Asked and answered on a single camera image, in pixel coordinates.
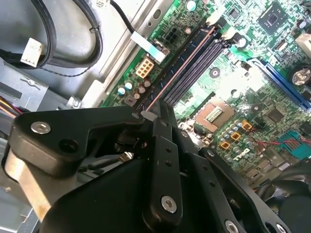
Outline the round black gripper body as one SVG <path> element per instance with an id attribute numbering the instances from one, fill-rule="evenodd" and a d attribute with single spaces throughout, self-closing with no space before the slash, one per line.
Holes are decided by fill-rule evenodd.
<path id="1" fill-rule="evenodd" d="M 42 233 L 217 233 L 198 182 L 172 158 L 132 160 L 60 198 Z"/>

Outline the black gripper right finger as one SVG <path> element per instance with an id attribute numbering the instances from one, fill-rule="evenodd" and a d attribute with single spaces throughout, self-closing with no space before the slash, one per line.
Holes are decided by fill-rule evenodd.
<path id="1" fill-rule="evenodd" d="M 173 108 L 167 106 L 175 139 L 182 151 L 191 185 L 197 197 L 193 210 L 202 215 L 203 230 L 209 233 L 289 233 L 286 224 L 217 154 L 197 150 L 189 135 L 177 128 Z"/>

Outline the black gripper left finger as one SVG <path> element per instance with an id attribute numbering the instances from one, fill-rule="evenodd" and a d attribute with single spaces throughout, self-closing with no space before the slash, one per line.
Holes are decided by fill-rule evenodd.
<path id="1" fill-rule="evenodd" d="M 161 102 L 151 118 L 129 106 L 24 113 L 13 122 L 4 170 L 42 223 L 60 198 L 82 186 L 77 174 L 89 157 L 131 152 L 132 160 L 179 161 L 167 106 Z"/>

